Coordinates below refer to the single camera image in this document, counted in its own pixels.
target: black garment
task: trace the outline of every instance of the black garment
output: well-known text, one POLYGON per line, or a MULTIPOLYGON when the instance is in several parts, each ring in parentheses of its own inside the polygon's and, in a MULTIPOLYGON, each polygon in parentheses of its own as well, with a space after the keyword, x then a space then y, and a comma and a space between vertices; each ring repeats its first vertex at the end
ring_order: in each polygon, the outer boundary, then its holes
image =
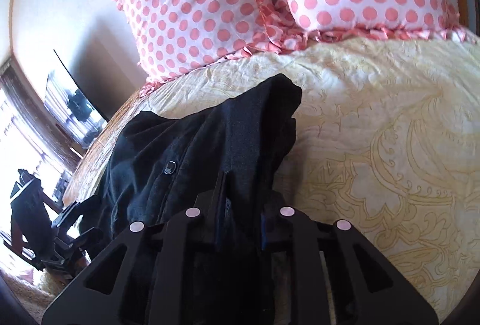
MULTIPOLYGON (((276 75, 183 119, 138 114, 121 132, 100 181, 96 196, 101 206, 80 224, 81 232, 99 227, 105 233, 91 255, 133 221, 163 223, 192 207, 199 193, 215 187, 223 170, 229 197, 226 248, 195 258, 184 322, 255 323, 265 287, 259 286, 261 259, 255 247, 260 210, 275 171, 295 142, 292 115, 301 96, 299 87, 276 75), (170 161, 175 170, 167 175, 170 161)), ((144 264, 136 275, 139 285, 150 282, 145 269, 144 264)))

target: button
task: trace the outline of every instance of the button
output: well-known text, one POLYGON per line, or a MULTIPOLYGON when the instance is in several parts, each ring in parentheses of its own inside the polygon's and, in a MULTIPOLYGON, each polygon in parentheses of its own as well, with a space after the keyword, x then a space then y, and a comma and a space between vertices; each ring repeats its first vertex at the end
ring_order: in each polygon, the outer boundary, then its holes
POLYGON ((175 172, 175 169, 177 169, 177 164, 175 163, 175 161, 169 161, 166 163, 166 167, 163 170, 163 173, 165 173, 166 175, 171 175, 175 172))

